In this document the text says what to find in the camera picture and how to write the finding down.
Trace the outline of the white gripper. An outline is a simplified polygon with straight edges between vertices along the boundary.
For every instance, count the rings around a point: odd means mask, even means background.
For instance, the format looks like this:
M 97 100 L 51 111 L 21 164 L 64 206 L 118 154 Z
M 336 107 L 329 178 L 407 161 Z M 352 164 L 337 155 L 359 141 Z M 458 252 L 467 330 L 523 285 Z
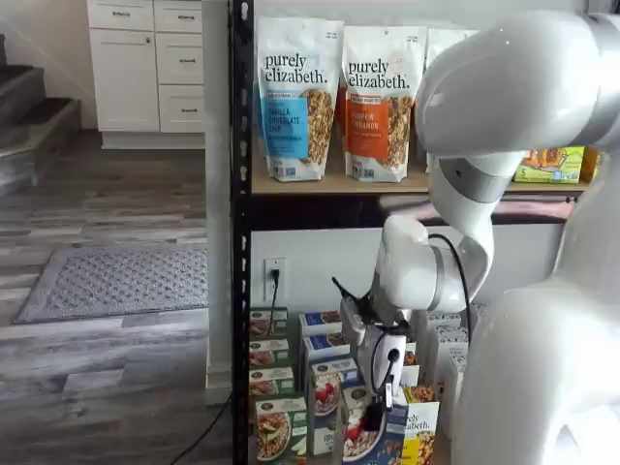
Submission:
M 372 325 L 367 329 L 368 375 L 372 388 L 383 389 L 383 400 L 371 400 L 365 407 L 363 427 L 380 431 L 385 411 L 393 405 L 393 388 L 398 388 L 407 344 L 404 327 Z

